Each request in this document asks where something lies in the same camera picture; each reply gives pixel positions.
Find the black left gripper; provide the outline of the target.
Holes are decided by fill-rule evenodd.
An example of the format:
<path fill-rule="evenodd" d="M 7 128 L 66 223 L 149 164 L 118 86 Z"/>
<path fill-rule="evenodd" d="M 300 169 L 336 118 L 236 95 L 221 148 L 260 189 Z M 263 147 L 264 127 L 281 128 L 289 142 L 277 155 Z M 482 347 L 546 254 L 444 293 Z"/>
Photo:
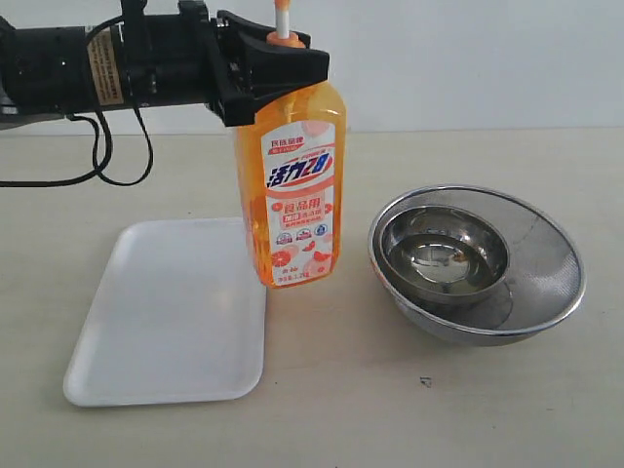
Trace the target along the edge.
<path fill-rule="evenodd" d="M 202 1 L 177 7 L 176 105 L 204 104 L 224 126 L 242 127 L 267 104 L 328 80 L 330 55 L 309 49 L 308 34 L 280 38 L 275 26 L 226 10 L 211 17 Z"/>

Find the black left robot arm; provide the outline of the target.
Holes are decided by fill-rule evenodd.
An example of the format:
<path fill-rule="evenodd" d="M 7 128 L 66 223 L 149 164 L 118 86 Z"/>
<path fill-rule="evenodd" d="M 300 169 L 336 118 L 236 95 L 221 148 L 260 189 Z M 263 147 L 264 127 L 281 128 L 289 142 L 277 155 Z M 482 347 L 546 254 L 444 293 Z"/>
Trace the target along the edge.
<path fill-rule="evenodd" d="M 124 1 L 98 26 L 18 29 L 1 22 L 1 127 L 71 114 L 203 103 L 226 127 L 299 89 L 327 80 L 330 56 L 310 46 L 271 45 L 272 28 L 202 1 L 148 15 Z"/>

